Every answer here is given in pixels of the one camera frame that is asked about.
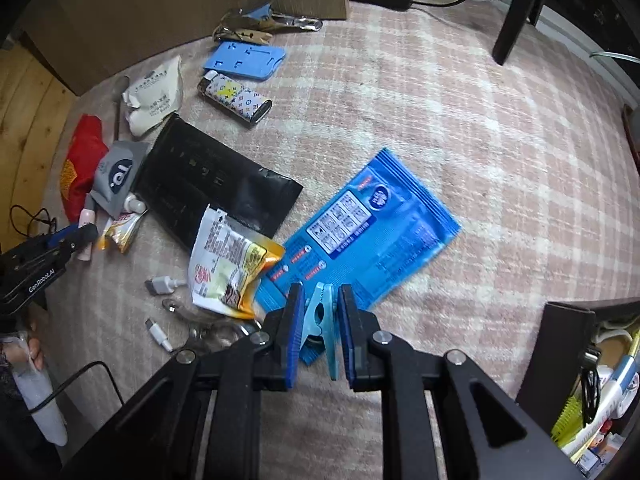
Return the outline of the person's hand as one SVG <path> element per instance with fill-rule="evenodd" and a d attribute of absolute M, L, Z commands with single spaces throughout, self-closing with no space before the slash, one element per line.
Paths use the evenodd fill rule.
<path fill-rule="evenodd" d="M 44 355 L 40 340 L 37 337 L 36 322 L 29 322 L 26 336 L 27 347 L 14 342 L 2 342 L 1 356 L 13 368 L 21 370 L 26 366 L 33 366 L 36 370 L 44 369 Z"/>

